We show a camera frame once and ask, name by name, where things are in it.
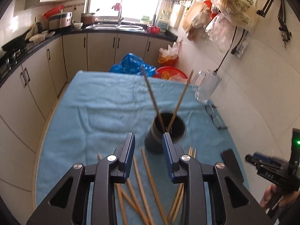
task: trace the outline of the glass mug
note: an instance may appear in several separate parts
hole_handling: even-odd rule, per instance
[[[196,81],[200,76],[204,76],[204,78],[199,85],[196,85]],[[215,71],[207,70],[204,74],[204,72],[200,70],[192,81],[195,98],[201,103],[207,103],[220,82],[221,77],[217,75]]]

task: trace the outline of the black cup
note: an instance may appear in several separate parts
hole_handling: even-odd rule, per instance
[[[165,112],[161,113],[160,115],[163,119],[163,124],[165,125],[165,128],[167,128],[171,121],[173,113]],[[176,115],[175,120],[172,124],[172,128],[170,130],[170,136],[173,143],[182,139],[185,136],[185,131],[185,123],[180,117]],[[164,151],[162,138],[165,132],[166,130],[163,131],[158,116],[156,116],[156,118],[151,124],[150,131],[146,135],[145,148],[152,153],[163,153]]]

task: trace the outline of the black phone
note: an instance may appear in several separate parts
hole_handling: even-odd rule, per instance
[[[233,150],[228,149],[228,150],[222,151],[221,156],[222,156],[222,159],[224,161],[224,164],[243,183],[244,182],[244,177],[243,177],[243,174],[241,172],[238,161],[236,159],[236,156],[234,155]]]

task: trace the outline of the rice cooker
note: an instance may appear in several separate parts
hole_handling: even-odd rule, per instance
[[[49,18],[49,30],[56,30],[72,25],[72,12],[56,13]]]

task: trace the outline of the wooden chopstick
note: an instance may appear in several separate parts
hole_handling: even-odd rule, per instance
[[[185,87],[184,87],[184,89],[183,89],[183,92],[181,93],[181,96],[180,96],[180,98],[179,98],[179,101],[178,101],[178,103],[177,103],[177,106],[176,106],[176,108],[175,108],[175,111],[174,111],[174,113],[173,113],[173,116],[172,116],[172,118],[171,118],[171,120],[170,120],[170,123],[169,123],[169,125],[168,125],[167,132],[170,132],[171,126],[172,126],[172,124],[173,124],[173,122],[174,122],[174,120],[175,120],[175,118],[176,118],[177,111],[178,111],[178,109],[179,109],[179,107],[180,107],[181,101],[182,101],[182,99],[183,99],[183,97],[184,97],[184,95],[185,95],[185,92],[186,92],[186,90],[187,90],[187,88],[188,88],[188,85],[189,85],[189,83],[190,83],[190,81],[191,81],[191,78],[192,78],[193,73],[194,73],[194,70],[191,71],[190,76],[188,77],[187,83],[185,84]]]
[[[138,200],[137,200],[137,196],[135,195],[134,189],[133,189],[133,187],[132,187],[132,184],[131,184],[129,178],[127,179],[127,182],[126,182],[126,183],[127,183],[127,185],[128,185],[128,188],[129,188],[129,191],[130,191],[130,193],[131,193],[132,199],[133,199],[133,201],[134,201],[134,203],[135,203],[135,205],[136,205],[136,207],[137,207],[137,209],[138,209],[138,211],[139,211],[138,214],[141,216],[143,222],[144,222],[146,225],[149,225],[149,219],[148,219],[147,216],[144,214],[144,212],[143,212],[143,210],[142,210],[142,208],[141,208],[141,206],[140,206],[140,204],[139,204],[139,202],[138,202]]]
[[[192,147],[190,146],[190,148],[188,150],[188,155],[191,154],[191,151],[192,151]],[[170,221],[172,216],[173,216],[173,213],[175,211],[176,205],[177,205],[178,200],[179,200],[179,196],[180,196],[180,192],[182,190],[182,186],[183,186],[183,184],[180,184],[179,187],[178,187],[178,190],[177,190],[177,193],[176,193],[176,196],[175,196],[175,200],[173,202],[172,208],[171,208],[170,213],[168,215],[168,221]]]
[[[148,205],[148,202],[147,202],[146,194],[145,194],[145,191],[144,191],[144,187],[143,187],[143,184],[142,184],[142,180],[141,180],[141,177],[140,177],[140,173],[139,173],[139,170],[138,170],[138,167],[137,167],[137,162],[135,160],[135,157],[133,157],[133,165],[134,165],[134,170],[135,170],[135,174],[136,174],[137,183],[139,185],[139,190],[141,192],[141,196],[142,196],[142,199],[143,199],[143,202],[144,202],[146,213],[147,213],[147,216],[148,216],[149,221],[150,221],[150,225],[154,225],[153,217],[152,217],[151,212],[150,212],[150,208],[149,208],[149,205]]]
[[[164,122],[163,122],[163,118],[161,117],[161,114],[160,114],[160,112],[159,112],[159,109],[158,109],[158,106],[157,106],[157,103],[156,103],[156,100],[155,100],[153,91],[152,91],[152,89],[151,89],[151,85],[150,85],[150,83],[149,83],[149,81],[148,81],[148,79],[147,79],[147,76],[146,76],[146,73],[145,73],[145,71],[144,71],[144,68],[141,67],[141,70],[142,70],[142,73],[143,73],[143,75],[144,75],[144,78],[145,78],[145,81],[146,81],[146,84],[147,84],[147,87],[148,87],[148,91],[149,91],[149,93],[150,93],[150,97],[151,97],[151,100],[152,100],[152,102],[153,102],[153,105],[154,105],[156,114],[157,114],[157,116],[158,116],[160,125],[161,125],[161,127],[162,127],[162,130],[163,130],[162,132],[164,133],[164,132],[166,131],[165,125],[164,125]]]
[[[122,197],[120,184],[117,184],[117,190],[118,190],[118,196],[119,196],[119,202],[120,202],[120,208],[121,208],[121,213],[122,213],[122,217],[123,217],[123,222],[124,222],[124,225],[128,225],[128,220],[127,220],[126,212],[124,209],[124,203],[123,203],[123,197]]]
[[[191,156],[192,153],[193,153],[193,148],[190,147],[188,155]],[[174,216],[173,216],[173,219],[172,219],[172,223],[175,222],[176,217],[178,215],[178,211],[179,211],[180,205],[182,203],[182,199],[183,199],[183,194],[184,194],[184,186],[182,185],[181,186],[181,191],[180,191],[180,197],[179,197],[179,200],[178,200],[178,203],[177,203],[177,206],[176,206],[176,210],[175,210],[175,213],[174,213]]]
[[[97,154],[97,158],[98,158],[98,161],[101,161],[102,160],[102,156],[100,153]],[[126,192],[124,191],[124,189],[121,187],[121,185],[119,185],[119,188],[118,188],[118,185],[115,184],[115,187],[117,188],[118,190],[118,195],[120,196],[119,194],[119,189],[121,191],[121,194],[122,196],[125,198],[125,200],[129,203],[129,205],[131,205],[131,207],[136,211],[137,214],[139,214],[139,210],[137,209],[135,203],[132,201],[132,199],[130,199],[130,197],[128,196],[128,194],[126,194]]]
[[[161,214],[161,217],[163,219],[164,224],[168,225],[167,217],[166,217],[166,214],[164,212],[163,206],[161,205],[161,201],[159,199],[159,196],[158,196],[158,193],[157,193],[157,190],[156,190],[156,187],[155,187],[155,183],[154,183],[153,177],[151,175],[150,167],[149,167],[148,160],[146,158],[146,154],[145,154],[145,150],[144,149],[142,149],[142,155],[143,155],[143,159],[144,159],[146,171],[147,171],[147,174],[148,174],[150,185],[151,185],[151,188],[152,188],[152,191],[153,191],[153,194],[154,194],[154,197],[155,197],[155,200],[156,200],[159,212]]]

